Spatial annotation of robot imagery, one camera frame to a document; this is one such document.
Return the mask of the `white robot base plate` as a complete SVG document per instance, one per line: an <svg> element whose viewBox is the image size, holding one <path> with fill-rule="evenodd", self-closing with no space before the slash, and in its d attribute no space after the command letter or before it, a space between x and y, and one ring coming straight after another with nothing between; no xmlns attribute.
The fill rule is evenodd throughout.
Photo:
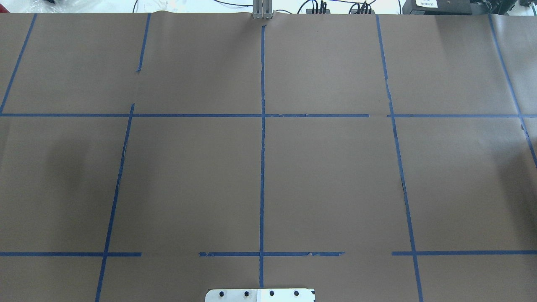
<svg viewBox="0 0 537 302"><path fill-rule="evenodd" d="M206 302L315 302L315 290L307 288L213 289Z"/></svg>

